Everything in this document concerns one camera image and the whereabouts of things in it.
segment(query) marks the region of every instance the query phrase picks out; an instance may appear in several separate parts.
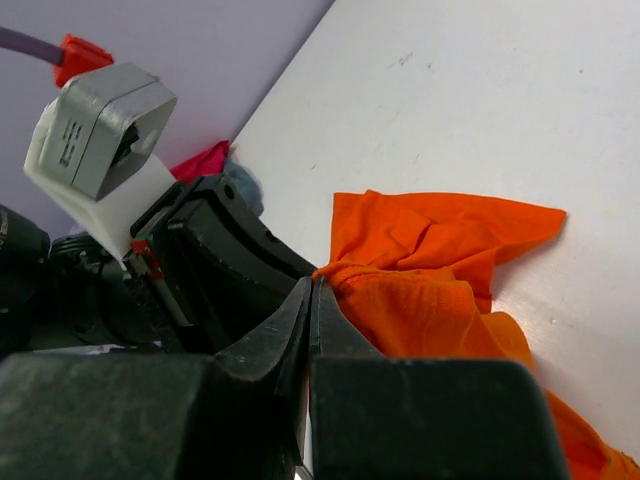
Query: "cable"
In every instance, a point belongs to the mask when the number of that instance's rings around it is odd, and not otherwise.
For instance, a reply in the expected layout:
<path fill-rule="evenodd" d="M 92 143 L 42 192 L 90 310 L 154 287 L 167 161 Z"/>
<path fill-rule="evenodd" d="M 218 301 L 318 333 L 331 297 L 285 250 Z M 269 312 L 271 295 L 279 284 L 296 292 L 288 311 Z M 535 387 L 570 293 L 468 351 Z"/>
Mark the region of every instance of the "cable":
<path fill-rule="evenodd" d="M 0 26 L 0 48 L 24 53 L 53 65 L 64 60 L 64 49 L 15 30 Z"/>

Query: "table surface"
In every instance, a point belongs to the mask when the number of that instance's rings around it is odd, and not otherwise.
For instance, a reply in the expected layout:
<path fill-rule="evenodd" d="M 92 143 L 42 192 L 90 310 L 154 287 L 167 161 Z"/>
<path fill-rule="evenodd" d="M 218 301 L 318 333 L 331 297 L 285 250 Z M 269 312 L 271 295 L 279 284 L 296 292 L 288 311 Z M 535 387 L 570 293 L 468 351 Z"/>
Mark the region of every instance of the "table surface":
<path fill-rule="evenodd" d="M 234 143 L 264 222 L 316 265 L 332 194 L 569 212 L 494 281 L 545 384 L 640 457 L 640 2 L 337 0 Z"/>

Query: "silver metal part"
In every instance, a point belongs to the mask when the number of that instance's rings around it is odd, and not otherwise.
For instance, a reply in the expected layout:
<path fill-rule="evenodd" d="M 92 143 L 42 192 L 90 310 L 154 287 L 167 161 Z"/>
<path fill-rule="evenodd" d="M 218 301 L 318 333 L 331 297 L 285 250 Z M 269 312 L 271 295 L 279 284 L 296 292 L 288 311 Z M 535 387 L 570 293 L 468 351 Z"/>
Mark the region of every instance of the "silver metal part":
<path fill-rule="evenodd" d="M 147 161 L 177 101 L 133 63 L 72 78 L 40 156 L 52 178 L 100 200 Z"/>

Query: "red connector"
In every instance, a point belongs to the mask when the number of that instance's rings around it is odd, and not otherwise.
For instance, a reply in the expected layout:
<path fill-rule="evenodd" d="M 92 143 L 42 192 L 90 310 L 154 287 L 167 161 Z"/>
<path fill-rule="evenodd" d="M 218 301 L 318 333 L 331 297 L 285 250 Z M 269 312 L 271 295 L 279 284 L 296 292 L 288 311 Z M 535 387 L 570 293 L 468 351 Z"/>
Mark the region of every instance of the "red connector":
<path fill-rule="evenodd" d="M 113 64 L 109 52 L 70 33 L 64 37 L 60 48 L 64 50 L 62 62 L 53 66 L 53 78 L 58 87 L 64 86 L 71 77 Z"/>

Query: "orange fabric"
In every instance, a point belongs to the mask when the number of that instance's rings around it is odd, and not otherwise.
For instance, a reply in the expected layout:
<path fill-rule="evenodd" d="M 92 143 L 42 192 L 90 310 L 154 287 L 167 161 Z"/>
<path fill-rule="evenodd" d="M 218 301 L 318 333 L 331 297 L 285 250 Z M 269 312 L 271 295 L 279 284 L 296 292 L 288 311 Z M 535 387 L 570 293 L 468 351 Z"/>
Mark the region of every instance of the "orange fabric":
<path fill-rule="evenodd" d="M 535 371 L 527 340 L 491 310 L 495 265 L 556 235 L 565 212 L 498 198 L 421 193 L 336 194 L 325 276 L 349 320 L 396 357 L 508 358 Z M 547 392 L 574 479 L 640 479 L 634 461 L 602 442 Z"/>

